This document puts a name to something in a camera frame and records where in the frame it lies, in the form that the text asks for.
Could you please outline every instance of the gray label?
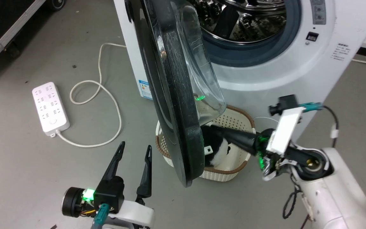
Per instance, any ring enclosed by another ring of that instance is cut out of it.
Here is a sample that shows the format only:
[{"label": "gray label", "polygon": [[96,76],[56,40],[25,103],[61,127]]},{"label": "gray label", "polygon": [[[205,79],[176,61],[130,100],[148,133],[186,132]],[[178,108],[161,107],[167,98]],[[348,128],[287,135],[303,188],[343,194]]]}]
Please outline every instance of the gray label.
[{"label": "gray label", "polygon": [[313,24],[326,24],[326,3],[325,0],[310,0]]}]

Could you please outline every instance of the power outlet socket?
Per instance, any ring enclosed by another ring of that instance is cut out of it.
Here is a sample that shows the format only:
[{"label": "power outlet socket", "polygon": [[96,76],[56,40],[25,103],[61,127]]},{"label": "power outlet socket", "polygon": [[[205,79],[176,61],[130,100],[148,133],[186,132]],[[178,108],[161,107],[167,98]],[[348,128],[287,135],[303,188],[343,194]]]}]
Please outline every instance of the power outlet socket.
[{"label": "power outlet socket", "polygon": [[56,131],[64,131],[70,127],[66,112],[53,82],[49,82],[32,90],[33,100],[46,135],[54,137]]}]

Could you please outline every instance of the teal connector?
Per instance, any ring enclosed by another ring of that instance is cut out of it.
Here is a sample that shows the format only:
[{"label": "teal connector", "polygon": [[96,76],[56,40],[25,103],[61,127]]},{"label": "teal connector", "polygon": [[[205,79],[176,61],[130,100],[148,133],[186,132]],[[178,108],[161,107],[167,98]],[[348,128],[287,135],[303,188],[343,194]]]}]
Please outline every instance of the teal connector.
[{"label": "teal connector", "polygon": [[93,225],[91,226],[91,229],[101,229],[104,225],[104,222],[106,221],[108,213],[109,213],[109,205],[102,204],[100,209],[97,212],[96,217],[94,217],[94,221],[93,221]]},{"label": "teal connector", "polygon": [[312,110],[321,110],[323,109],[323,104],[321,103],[303,103],[300,104],[299,107],[304,107],[305,110],[303,111],[303,113],[312,111]]}]

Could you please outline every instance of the washing machine door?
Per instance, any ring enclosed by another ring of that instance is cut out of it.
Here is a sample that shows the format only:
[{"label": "washing machine door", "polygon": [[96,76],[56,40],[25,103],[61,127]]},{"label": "washing machine door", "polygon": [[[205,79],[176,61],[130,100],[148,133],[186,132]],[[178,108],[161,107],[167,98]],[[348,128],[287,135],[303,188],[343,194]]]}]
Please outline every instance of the washing machine door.
[{"label": "washing machine door", "polygon": [[125,4],[169,154],[180,181],[188,187],[205,165],[200,125],[226,107],[202,46],[196,11],[185,0]]}]

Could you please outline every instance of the yellow wire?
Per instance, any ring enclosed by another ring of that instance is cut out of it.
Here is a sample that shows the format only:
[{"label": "yellow wire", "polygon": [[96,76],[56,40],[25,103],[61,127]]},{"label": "yellow wire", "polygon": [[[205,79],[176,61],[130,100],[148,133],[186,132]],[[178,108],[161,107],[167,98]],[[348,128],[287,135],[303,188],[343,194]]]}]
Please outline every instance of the yellow wire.
[{"label": "yellow wire", "polygon": [[87,214],[90,214],[90,213],[93,213],[93,212],[95,212],[96,210],[91,210],[91,211],[88,211],[88,212],[82,212],[81,214],[82,215],[87,215]]}]

